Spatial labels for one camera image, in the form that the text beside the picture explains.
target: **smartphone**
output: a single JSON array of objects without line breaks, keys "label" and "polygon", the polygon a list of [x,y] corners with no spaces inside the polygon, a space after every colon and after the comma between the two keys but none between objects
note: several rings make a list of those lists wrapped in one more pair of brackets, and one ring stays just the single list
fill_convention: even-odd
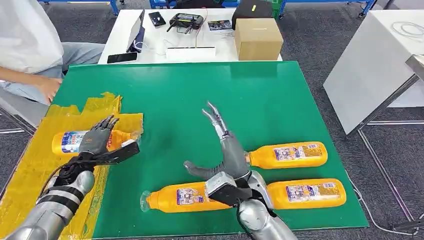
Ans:
[{"label": "smartphone", "polygon": [[165,22],[165,19],[161,16],[161,13],[158,11],[149,13],[148,17],[150,18],[151,22],[153,23],[153,26],[155,27],[159,27],[159,26],[167,24]]},{"label": "smartphone", "polygon": [[137,60],[137,52],[128,52],[122,54],[109,55],[107,57],[108,64],[130,62]]}]

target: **orange plastic bottle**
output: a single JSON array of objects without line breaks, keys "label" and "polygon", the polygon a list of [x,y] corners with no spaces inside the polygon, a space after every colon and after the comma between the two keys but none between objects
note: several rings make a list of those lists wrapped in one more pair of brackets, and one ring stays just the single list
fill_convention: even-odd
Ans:
[{"label": "orange plastic bottle", "polygon": [[319,141],[263,146],[246,154],[246,161],[261,169],[317,167],[327,158],[326,147]]},{"label": "orange plastic bottle", "polygon": [[[81,141],[88,131],[66,131],[57,133],[51,142],[51,150],[58,156],[78,156]],[[137,132],[127,133],[112,130],[107,150],[113,151],[121,147],[121,144],[129,139],[137,140],[140,134]]]},{"label": "orange plastic bottle", "polygon": [[143,212],[157,209],[165,213],[200,212],[230,208],[230,206],[208,197],[204,181],[169,185],[152,193],[145,191],[141,195],[140,206]]},{"label": "orange plastic bottle", "polygon": [[267,188],[277,210],[329,208],[346,202],[345,188],[334,178],[278,181]]}]

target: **gray carpet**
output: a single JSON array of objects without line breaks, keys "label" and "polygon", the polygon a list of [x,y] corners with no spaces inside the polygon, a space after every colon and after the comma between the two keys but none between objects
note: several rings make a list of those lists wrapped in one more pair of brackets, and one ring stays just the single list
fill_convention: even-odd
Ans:
[{"label": "gray carpet", "polygon": [[[378,1],[381,6],[386,2],[387,0]],[[116,19],[110,6],[105,4],[51,3],[44,7],[63,42],[105,43]],[[118,7],[150,8],[148,1],[137,0],[126,0],[124,6]],[[354,134],[350,139],[346,138],[322,88],[323,82],[361,24],[361,20],[357,19],[360,10],[358,3],[287,4],[284,18],[278,21],[284,36],[281,55],[284,60],[299,62],[346,170],[362,192],[376,222],[387,227],[392,223],[404,222],[406,218],[359,135]],[[424,119],[424,111],[420,108],[388,109],[379,119]],[[0,129],[5,128],[4,124],[5,121],[0,116]],[[420,144],[424,133],[421,128],[368,126],[364,132],[393,177],[398,190],[404,195],[412,214],[419,216],[424,212],[424,200],[420,198],[424,191],[424,151]],[[1,146],[6,146],[0,149],[0,164],[3,166],[0,170],[0,186],[4,186],[27,141],[28,135],[24,133],[13,137],[0,135]],[[298,231],[296,235],[301,240],[410,238],[381,231],[374,227],[371,221],[370,225],[368,228]],[[414,239],[423,238],[424,229],[422,232]],[[245,240],[248,237],[240,234],[151,239]]]}]

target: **yellow plastic sheet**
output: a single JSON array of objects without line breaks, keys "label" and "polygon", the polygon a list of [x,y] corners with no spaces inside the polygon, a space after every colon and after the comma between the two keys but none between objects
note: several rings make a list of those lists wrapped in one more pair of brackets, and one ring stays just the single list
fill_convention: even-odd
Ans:
[{"label": "yellow plastic sheet", "polygon": [[[111,114],[120,118],[114,129],[127,133],[143,132],[142,113],[120,114],[122,97],[109,92],[102,95],[103,97],[90,97],[81,113],[75,105],[50,106],[0,202],[0,238],[6,237],[24,221],[50,173],[69,161],[70,157],[59,157],[52,153],[52,139],[56,133],[89,130],[94,123]],[[95,185],[82,201],[70,224],[63,230],[61,240],[92,237],[102,204],[108,169],[108,166],[95,168]]]}]

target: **green table mat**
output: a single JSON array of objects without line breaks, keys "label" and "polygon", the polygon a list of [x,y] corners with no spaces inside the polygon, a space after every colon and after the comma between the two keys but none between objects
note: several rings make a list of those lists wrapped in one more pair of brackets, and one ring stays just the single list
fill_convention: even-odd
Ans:
[{"label": "green table mat", "polygon": [[71,67],[54,104],[75,104],[103,92],[123,96],[122,113],[143,113],[140,153],[111,166],[93,238],[231,234],[243,230],[235,209],[142,212],[143,191],[201,179],[185,160],[213,167],[222,160],[220,141],[202,114],[207,100],[220,110],[246,151],[265,145],[323,142],[328,161],[320,167],[264,170],[269,183],[336,178],[347,194],[331,208],[277,210],[293,230],[367,227],[326,125],[295,61],[216,62]]}]

